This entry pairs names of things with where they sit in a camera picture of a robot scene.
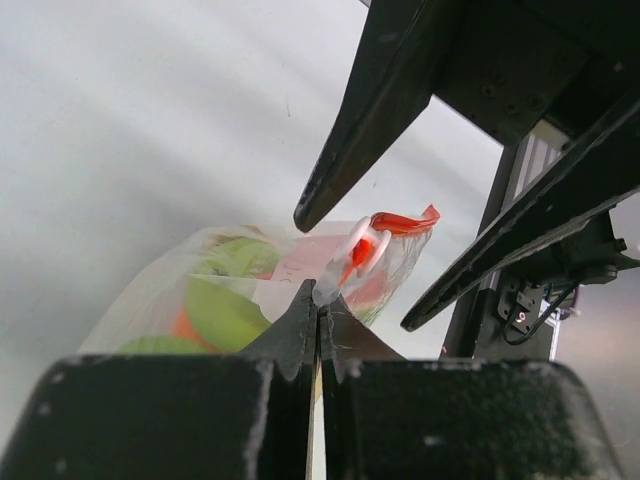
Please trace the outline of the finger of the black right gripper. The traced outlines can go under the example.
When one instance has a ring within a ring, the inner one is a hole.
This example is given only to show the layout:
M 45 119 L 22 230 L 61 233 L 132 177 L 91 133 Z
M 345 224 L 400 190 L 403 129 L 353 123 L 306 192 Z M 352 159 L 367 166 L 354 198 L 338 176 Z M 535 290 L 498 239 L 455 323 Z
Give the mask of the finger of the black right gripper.
M 629 90 L 427 289 L 401 321 L 415 331 L 480 283 L 583 228 L 639 191 L 639 91 Z

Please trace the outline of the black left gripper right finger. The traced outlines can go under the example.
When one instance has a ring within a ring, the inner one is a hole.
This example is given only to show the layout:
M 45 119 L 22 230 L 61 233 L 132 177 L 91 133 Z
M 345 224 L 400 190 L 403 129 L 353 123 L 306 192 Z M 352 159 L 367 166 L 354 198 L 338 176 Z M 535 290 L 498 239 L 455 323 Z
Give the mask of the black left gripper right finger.
M 621 479 L 580 379 L 548 361 L 409 361 L 342 300 L 318 317 L 331 479 Z

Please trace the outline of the fake green apple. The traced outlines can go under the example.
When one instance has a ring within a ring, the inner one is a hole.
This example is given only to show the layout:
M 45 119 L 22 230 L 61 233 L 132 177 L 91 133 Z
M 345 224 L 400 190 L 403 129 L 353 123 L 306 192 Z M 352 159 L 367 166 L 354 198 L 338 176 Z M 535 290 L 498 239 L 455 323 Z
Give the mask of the fake green apple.
M 251 300 L 259 280 L 269 280 L 281 259 L 272 244 L 242 236 L 216 236 L 187 274 L 182 307 L 200 336 L 220 350 L 238 352 L 271 322 Z M 143 335 L 123 344 L 121 353 L 212 353 L 167 333 Z

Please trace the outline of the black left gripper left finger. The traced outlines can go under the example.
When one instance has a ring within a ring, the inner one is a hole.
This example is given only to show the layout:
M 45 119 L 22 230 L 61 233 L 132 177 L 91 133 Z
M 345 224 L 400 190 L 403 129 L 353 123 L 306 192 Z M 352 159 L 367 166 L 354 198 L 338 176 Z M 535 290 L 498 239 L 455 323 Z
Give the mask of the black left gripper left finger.
M 235 354 L 63 358 L 1 458 L 5 479 L 306 479 L 317 309 L 305 281 Z

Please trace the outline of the fake watermelon slice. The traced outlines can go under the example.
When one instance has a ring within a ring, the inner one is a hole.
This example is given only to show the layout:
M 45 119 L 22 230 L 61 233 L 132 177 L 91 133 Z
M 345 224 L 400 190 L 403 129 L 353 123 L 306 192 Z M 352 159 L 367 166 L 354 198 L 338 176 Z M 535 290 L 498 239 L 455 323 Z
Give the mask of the fake watermelon slice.
M 288 308 L 300 285 L 307 279 L 316 281 L 335 250 L 346 240 L 346 235 L 306 236 L 296 240 L 295 249 L 282 257 L 269 280 L 259 280 L 252 296 L 263 315 L 276 321 Z M 383 308 L 392 295 L 393 287 L 379 262 L 367 278 L 353 273 L 343 286 L 344 299 L 363 323 L 372 322 L 376 308 Z

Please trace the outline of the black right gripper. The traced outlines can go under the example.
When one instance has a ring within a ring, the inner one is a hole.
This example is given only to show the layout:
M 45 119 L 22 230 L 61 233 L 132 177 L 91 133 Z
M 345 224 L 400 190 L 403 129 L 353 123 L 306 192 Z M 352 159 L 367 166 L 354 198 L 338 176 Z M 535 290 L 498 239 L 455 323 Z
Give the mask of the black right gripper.
M 300 231 L 326 217 L 435 91 L 513 145 L 541 120 L 576 138 L 639 82 L 636 1 L 473 1 L 464 13 L 462 1 L 370 3 L 339 112 L 294 210 Z

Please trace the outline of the clear zip top bag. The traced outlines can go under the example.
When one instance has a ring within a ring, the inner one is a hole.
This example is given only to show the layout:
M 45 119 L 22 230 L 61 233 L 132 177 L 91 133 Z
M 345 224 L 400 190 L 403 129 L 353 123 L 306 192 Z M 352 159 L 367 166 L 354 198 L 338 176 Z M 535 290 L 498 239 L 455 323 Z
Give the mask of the clear zip top bag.
M 440 219 L 378 212 L 304 234 L 282 225 L 205 228 L 145 267 L 107 310 L 83 353 L 186 354 L 242 350 L 315 281 L 312 300 L 338 297 L 375 322 L 413 272 Z

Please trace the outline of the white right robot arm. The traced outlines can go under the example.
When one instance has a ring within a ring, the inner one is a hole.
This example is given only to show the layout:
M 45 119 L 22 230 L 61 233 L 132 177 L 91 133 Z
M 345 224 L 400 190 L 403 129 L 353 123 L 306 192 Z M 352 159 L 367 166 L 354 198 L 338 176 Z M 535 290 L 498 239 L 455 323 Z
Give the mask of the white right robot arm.
M 505 147 L 540 121 L 569 140 L 403 319 L 414 331 L 488 274 L 639 189 L 635 1 L 371 1 L 342 104 L 294 213 L 313 229 L 432 98 Z

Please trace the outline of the fake orange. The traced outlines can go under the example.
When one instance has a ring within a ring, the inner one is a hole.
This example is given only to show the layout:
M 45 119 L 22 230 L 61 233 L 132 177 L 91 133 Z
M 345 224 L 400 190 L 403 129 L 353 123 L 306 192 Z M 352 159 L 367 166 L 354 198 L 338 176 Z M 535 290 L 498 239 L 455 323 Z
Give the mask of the fake orange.
M 175 320 L 171 327 L 171 334 L 173 336 L 189 340 L 190 342 L 202 347 L 206 351 L 212 353 L 220 352 L 219 349 L 217 349 L 214 345 L 210 344 L 200 336 L 200 334 L 194 328 L 191 320 L 189 319 L 184 307 L 182 307 L 178 311 L 175 317 Z

